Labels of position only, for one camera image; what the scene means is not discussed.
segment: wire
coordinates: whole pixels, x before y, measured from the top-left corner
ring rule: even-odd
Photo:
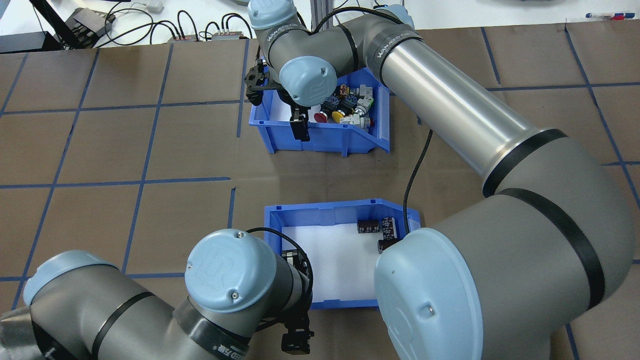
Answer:
[[[146,11],[144,11],[144,10],[135,9],[135,8],[124,8],[124,9],[119,9],[119,10],[114,11],[114,10],[115,10],[115,8],[116,8],[118,5],[122,4],[122,3],[123,3],[123,1],[119,1],[119,2],[117,2],[117,3],[116,3],[116,5],[113,5],[113,7],[108,11],[107,15],[105,15],[105,17],[104,17],[104,27],[105,27],[105,28],[106,28],[106,26],[107,26],[107,22],[108,22],[109,18],[110,18],[112,15],[114,15],[114,14],[116,14],[116,13],[119,13],[119,12],[124,12],[124,11],[127,11],[126,13],[129,13],[131,10],[134,10],[134,11],[137,11],[137,12],[140,12],[140,13],[143,13],[143,14],[145,14],[146,16],[148,16],[148,17],[149,17],[149,20],[150,20],[150,24],[149,24],[149,25],[147,25],[147,26],[150,26],[151,24],[153,24],[153,23],[154,23],[154,18],[153,18],[153,16],[151,16],[151,14],[150,14],[150,13],[148,13],[148,12],[146,12]],[[112,38],[112,37],[111,37],[111,35],[109,34],[109,32],[110,32],[110,31],[108,31],[105,35],[107,35],[107,37],[109,38],[109,41],[108,41],[108,42],[105,42],[104,44],[108,44],[108,43],[110,43],[110,42],[112,42],[112,43],[114,43],[114,44],[116,44],[116,45],[120,45],[120,46],[128,46],[128,45],[137,44],[138,42],[141,42],[142,40],[144,40],[144,39],[145,39],[149,34],[151,34],[151,30],[152,30],[152,28],[149,28],[149,29],[147,30],[147,32],[146,32],[146,33],[145,33],[141,38],[139,38],[139,39],[138,39],[138,40],[136,40],[136,41],[129,42],[129,43],[126,43],[126,44],[123,44],[123,43],[120,43],[120,42],[115,41],[116,39],[120,38],[120,36],[118,36],[118,37],[116,37],[116,38]],[[124,34],[128,34],[128,33],[131,33],[131,32],[132,32],[132,31],[127,31],[127,32],[123,33],[122,35],[124,35]]]
[[[191,20],[191,24],[193,25],[193,32],[195,33],[196,36],[196,41],[198,41],[198,28],[196,28],[196,22],[193,21],[193,18],[191,17],[191,14],[189,14],[188,12],[186,12],[185,10],[180,10],[178,12],[178,28],[180,29],[180,34],[182,35],[182,38],[184,39],[184,31],[182,30],[182,24],[180,24],[180,14],[186,14],[189,19]]]
[[[209,26],[211,26],[211,25],[215,25],[216,29],[218,29],[218,33],[220,32],[220,26],[218,25],[218,23],[215,22],[215,21],[210,21],[204,28],[205,35],[206,35],[206,33],[209,33]]]
[[[346,8],[337,9],[337,10],[334,10],[334,11],[326,14],[326,16],[323,17],[322,20],[320,20],[318,25],[316,25],[316,28],[313,30],[312,34],[316,34],[316,33],[320,32],[320,29],[322,28],[322,25],[325,24],[325,22],[327,22],[332,17],[338,15],[339,13],[344,13],[344,12],[370,13],[371,15],[375,15],[375,16],[387,19],[389,21],[393,21],[396,24],[402,24],[402,21],[398,20],[397,18],[395,18],[395,17],[393,17],[391,15],[387,15],[386,13],[381,13],[381,12],[376,11],[376,10],[371,10],[371,9],[367,9],[367,8],[361,8],[361,7],[358,7],[358,6],[348,6]]]
[[[307,262],[307,268],[308,268],[308,271],[309,271],[309,277],[308,277],[309,278],[309,285],[308,285],[308,288],[307,288],[307,294],[305,296],[306,296],[307,299],[311,299],[311,293],[313,292],[313,287],[314,287],[314,271],[313,271],[313,269],[311,269],[311,262],[309,261],[309,256],[307,255],[307,253],[304,250],[302,250],[300,245],[298,245],[298,243],[293,241],[292,238],[290,238],[287,235],[281,233],[280,231],[274,230],[274,229],[272,229],[270,227],[254,227],[253,229],[249,229],[246,232],[247,233],[255,233],[256,231],[266,231],[268,233],[276,234],[277,236],[287,240],[291,245],[293,245],[294,248],[296,248],[296,250],[298,251],[298,254],[300,256],[302,256],[304,261]]]
[[[212,33],[208,32],[208,31],[198,31],[198,35],[200,35],[200,37],[201,37],[201,38],[203,38],[203,39],[204,39],[204,41],[209,41],[209,40],[211,40],[211,39],[213,38],[213,36],[214,36],[215,34],[212,34]]]
[[[344,0],[344,2],[343,2],[342,4],[340,4],[340,6],[338,6],[338,7],[336,7],[336,8],[333,8],[333,9],[334,9],[334,10],[337,10],[337,9],[339,9],[339,8],[342,8],[342,7],[343,7],[346,3],[348,3],[348,2],[349,2],[349,0]]]
[[[427,154],[427,149],[429,149],[429,144],[431,143],[431,137],[433,136],[433,130],[429,129],[429,134],[427,135],[427,141],[424,143],[424,148],[422,149],[422,153],[420,154],[420,158],[418,162],[415,164],[413,168],[413,173],[409,178],[409,183],[406,185],[406,190],[404,191],[404,199],[402,201],[402,215],[404,217],[404,230],[409,235],[409,218],[407,215],[407,200],[409,199],[409,192],[411,191],[411,186],[413,185],[413,180],[415,176],[418,174],[418,170],[420,170],[420,165],[422,164],[422,160],[424,160],[424,156]]]
[[[249,26],[249,23],[244,19],[244,17],[233,13],[231,15],[229,15],[229,17],[227,17],[227,21],[225,23],[225,27],[227,28],[227,30],[229,30],[229,20],[233,19],[234,17],[237,17],[238,19],[242,20],[244,25],[246,25],[246,28],[249,29],[249,37],[253,38],[253,33],[251,31],[251,26]]]
[[[307,25],[305,24],[305,19],[302,18],[302,15],[300,15],[300,12],[296,12],[296,15],[298,16],[298,20],[300,20],[300,24],[304,26],[306,29]]]
[[[38,16],[38,12],[36,11],[36,7],[31,5],[31,7],[33,7],[33,13],[36,14],[36,19],[38,19],[38,24],[40,24],[40,30],[42,30],[42,33],[44,34],[44,28],[42,27],[42,22],[40,22],[40,17]]]
[[[153,25],[153,27],[151,28],[151,34],[149,35],[149,45],[153,45],[153,43],[154,43],[154,31],[156,30],[156,27],[157,27],[158,25],[164,25],[167,29],[169,29],[169,31],[171,31],[171,37],[172,37],[174,40],[176,40],[176,39],[175,39],[175,33],[174,33],[174,32],[173,32],[173,30],[171,29],[171,26],[169,26],[169,25],[167,25],[167,24],[166,24],[167,22],[168,22],[168,23],[170,23],[170,24],[173,24],[172,22],[170,22],[170,21],[168,21],[168,20],[160,20],[160,21],[158,21],[157,23],[155,23],[155,24]]]

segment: light blue joint cap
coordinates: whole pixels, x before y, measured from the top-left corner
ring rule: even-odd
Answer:
[[[333,94],[338,77],[333,66],[317,56],[299,56],[280,69],[280,83],[302,106],[315,106]]]
[[[264,30],[296,16],[297,10],[293,0],[251,0],[247,12],[251,27]]]
[[[434,229],[385,250],[374,273],[380,313],[402,360],[480,360],[483,319],[471,272]]]
[[[261,239],[235,229],[205,236],[187,259],[184,282],[198,305],[232,313],[260,300],[273,284],[276,259]]]
[[[378,10],[386,10],[394,14],[400,21],[411,26],[411,28],[415,30],[415,24],[413,23],[413,18],[411,17],[411,15],[409,15],[409,12],[406,11],[406,8],[404,6],[393,4],[393,5],[385,6],[384,8],[380,8]]]
[[[27,280],[24,286],[24,303],[30,306],[38,291],[58,276],[71,270],[90,265],[109,265],[116,268],[114,264],[87,251],[70,250],[63,252],[38,266],[36,274]]]

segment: robotic arm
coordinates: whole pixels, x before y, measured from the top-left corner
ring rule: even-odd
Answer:
[[[548,359],[551,333],[620,286],[634,232],[615,184],[576,141],[536,128],[431,50],[404,8],[316,34],[291,0],[248,11],[269,67],[248,74],[252,101],[280,90],[304,130],[305,108],[366,66],[484,178],[485,200],[378,260],[402,359]],[[308,353],[310,283],[291,263],[250,234],[215,232],[191,253],[189,298],[173,310],[106,262],[64,253],[28,281],[30,306],[0,320],[0,359],[242,359],[260,320],[283,316],[297,319],[298,340],[283,347]]]

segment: yellow button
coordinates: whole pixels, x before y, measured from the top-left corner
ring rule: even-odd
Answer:
[[[331,117],[333,118],[333,121],[337,122],[338,124],[340,124],[340,120],[344,117],[344,115],[338,111],[334,111],[331,114]]]

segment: table surface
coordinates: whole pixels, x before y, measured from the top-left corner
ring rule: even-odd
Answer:
[[[420,33],[537,126],[578,139],[622,189],[640,238],[639,31],[640,22],[598,22]],[[264,206],[401,202],[428,119],[420,125],[392,96],[388,154],[268,154],[248,125],[241,81],[256,47],[0,56],[0,311],[22,306],[25,280],[65,250],[96,253],[176,306],[193,245],[218,229],[262,225]],[[435,136],[409,207],[429,226],[481,199],[481,179]],[[611,299],[554,334],[556,359],[640,357],[639,300],[636,261]],[[305,359],[397,359],[375,309],[310,317]],[[281,334],[257,334],[248,359],[283,358]]]
[[[88,7],[97,11],[107,12],[114,3],[102,0],[49,0],[59,13],[60,17],[67,19],[78,7]],[[307,24],[311,24],[312,14],[317,9],[316,3],[333,3],[340,6],[344,0],[294,0],[298,11],[302,14]],[[417,29],[442,29],[442,28],[471,28],[479,26],[505,26],[521,24],[552,24],[562,22],[590,21],[585,14],[611,13],[611,12],[636,12],[640,16],[640,3],[637,0],[391,0],[378,1],[381,4],[404,3],[413,15]],[[242,16],[246,14],[246,7],[234,3],[232,0],[164,0],[165,9],[161,14],[154,14],[155,20],[176,21],[176,14],[180,9],[187,10],[196,22],[199,30],[203,30],[209,21],[219,22],[223,14],[237,12]],[[349,0],[345,6],[362,5],[372,8],[373,0]],[[347,21],[359,16],[358,13],[343,13],[338,15],[339,21]],[[185,17],[185,28],[191,28],[191,23]],[[51,27],[43,20],[43,26],[47,31]],[[132,12],[120,14],[114,25],[113,35],[121,34],[148,22],[148,18],[141,13]],[[231,30],[244,31],[246,27],[240,20],[230,22]],[[39,31],[40,25],[33,13],[31,4],[26,0],[12,1],[6,14],[0,19],[0,35],[13,33],[27,33]],[[132,41],[144,34],[135,32],[123,37],[123,42]],[[160,44],[169,39],[167,30],[160,31],[154,37],[154,43]]]

